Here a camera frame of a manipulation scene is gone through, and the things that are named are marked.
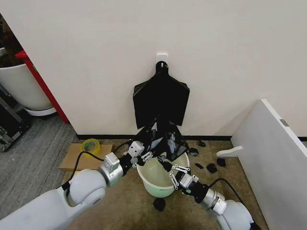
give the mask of cardboard box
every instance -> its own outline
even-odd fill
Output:
[[[67,153],[59,166],[60,169],[64,171],[72,171],[75,167],[77,158],[81,152],[82,143],[71,143],[69,146]],[[97,157],[103,159],[107,154],[112,151],[113,145],[111,144],[101,144],[100,153],[97,154]],[[94,157],[84,153],[82,154],[77,170],[82,169],[97,169],[100,165],[102,165],[102,161],[95,159]]]

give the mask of tape roll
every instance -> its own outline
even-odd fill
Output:
[[[93,139],[93,138],[86,140],[81,145],[81,151],[87,151],[87,152],[90,152],[91,154],[97,156],[100,153],[99,141],[96,140],[96,139]]]

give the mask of baseboard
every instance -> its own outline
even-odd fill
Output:
[[[298,137],[300,141],[307,141],[307,137]]]
[[[95,139],[133,139],[134,135],[78,135],[79,140]],[[183,136],[185,140],[230,140],[231,136]]]

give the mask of carpet floor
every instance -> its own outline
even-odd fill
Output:
[[[58,169],[76,138],[60,117],[33,119],[31,128],[6,152],[0,152],[0,219],[40,194],[59,187]]]
[[[100,140],[114,147],[125,140]],[[65,125],[58,116],[48,120],[34,119],[32,127],[7,152],[0,153],[0,219],[20,208],[40,194],[57,188],[70,173],[58,169],[65,153],[77,139],[71,125]],[[227,179],[241,195],[254,219],[268,229],[258,203],[238,158],[226,159],[225,168],[218,172],[199,169],[195,163],[206,166],[216,163],[216,152],[232,148],[230,141],[205,141],[199,147],[197,141],[188,141],[190,147],[199,150],[197,157],[189,156],[191,171],[202,183],[211,183],[218,177]],[[227,199],[237,201],[236,196],[223,182],[214,189]],[[217,221],[193,197],[173,193],[165,198],[163,212],[154,209],[154,197],[146,192],[136,170],[131,169],[116,185],[106,190],[106,197],[95,207],[85,211],[70,225],[70,230],[98,229],[220,229]]]

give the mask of white board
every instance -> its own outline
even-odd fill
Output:
[[[307,149],[265,100],[231,141],[271,230],[307,229]]]

